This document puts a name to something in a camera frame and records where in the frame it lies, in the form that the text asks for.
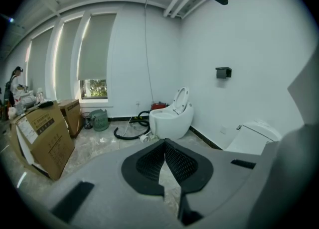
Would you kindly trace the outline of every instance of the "green bucket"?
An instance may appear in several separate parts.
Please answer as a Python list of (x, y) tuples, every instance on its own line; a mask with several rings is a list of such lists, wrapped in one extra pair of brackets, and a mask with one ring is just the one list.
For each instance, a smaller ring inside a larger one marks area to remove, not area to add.
[(94, 130), (96, 131), (104, 131), (109, 127), (108, 121), (108, 113), (107, 111), (103, 111), (101, 109), (92, 111), (89, 114), (91, 119), (91, 124), (93, 125)]

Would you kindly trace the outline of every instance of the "white toilet tank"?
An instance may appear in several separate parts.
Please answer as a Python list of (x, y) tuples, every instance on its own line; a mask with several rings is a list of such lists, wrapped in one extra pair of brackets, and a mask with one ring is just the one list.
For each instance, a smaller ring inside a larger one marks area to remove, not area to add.
[(260, 155), (266, 144), (280, 139), (281, 135), (274, 128), (256, 120), (243, 124), (225, 151)]

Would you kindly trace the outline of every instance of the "toilet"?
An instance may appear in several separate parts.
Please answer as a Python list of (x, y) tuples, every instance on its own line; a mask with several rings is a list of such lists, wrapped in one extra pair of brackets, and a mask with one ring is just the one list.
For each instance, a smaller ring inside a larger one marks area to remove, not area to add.
[(150, 127), (154, 135), (160, 139), (180, 139), (186, 134), (194, 116), (188, 97), (189, 89), (182, 87), (170, 106), (150, 112)]
[(225, 151), (261, 155), (268, 143), (279, 141), (281, 138), (280, 133), (266, 122), (255, 120), (241, 126)]

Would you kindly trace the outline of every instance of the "black hose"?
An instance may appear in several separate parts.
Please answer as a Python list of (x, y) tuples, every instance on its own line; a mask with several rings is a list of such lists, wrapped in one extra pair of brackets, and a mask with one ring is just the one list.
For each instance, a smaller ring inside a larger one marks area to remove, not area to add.
[[(151, 112), (151, 111), (143, 111), (143, 112), (140, 112), (139, 115), (138, 115), (138, 118), (140, 118), (141, 114), (143, 114), (143, 113), (150, 114), (150, 112)], [(140, 124), (141, 126), (145, 126), (145, 127), (150, 125), (150, 123), (147, 122), (147, 121), (139, 121), (139, 124)]]
[(151, 129), (151, 127), (150, 127), (150, 124), (149, 124), (149, 122), (147, 122), (146, 120), (134, 120), (134, 121), (130, 121), (129, 123), (139, 123), (139, 122), (143, 122), (143, 123), (147, 123), (148, 124), (148, 128), (147, 128), (147, 130), (144, 132), (144, 133), (142, 133), (142, 134), (139, 134), (139, 135), (137, 135), (137, 136), (133, 136), (133, 137), (123, 137), (123, 136), (119, 136), (119, 135), (117, 135), (117, 130), (119, 129), (118, 127), (114, 130), (114, 136), (117, 138), (117, 139), (125, 139), (125, 140), (131, 140), (131, 139), (138, 139), (141, 135), (143, 135), (143, 134), (147, 134), (149, 131), (150, 131), (150, 129)]

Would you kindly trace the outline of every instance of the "red object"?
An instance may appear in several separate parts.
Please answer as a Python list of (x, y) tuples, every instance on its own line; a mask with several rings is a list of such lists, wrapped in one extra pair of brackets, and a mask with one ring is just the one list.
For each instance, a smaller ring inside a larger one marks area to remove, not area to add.
[(158, 109), (164, 109), (164, 108), (166, 108), (166, 104), (159, 102), (159, 103), (156, 103), (156, 104), (152, 104), (151, 111), (152, 110), (158, 110)]

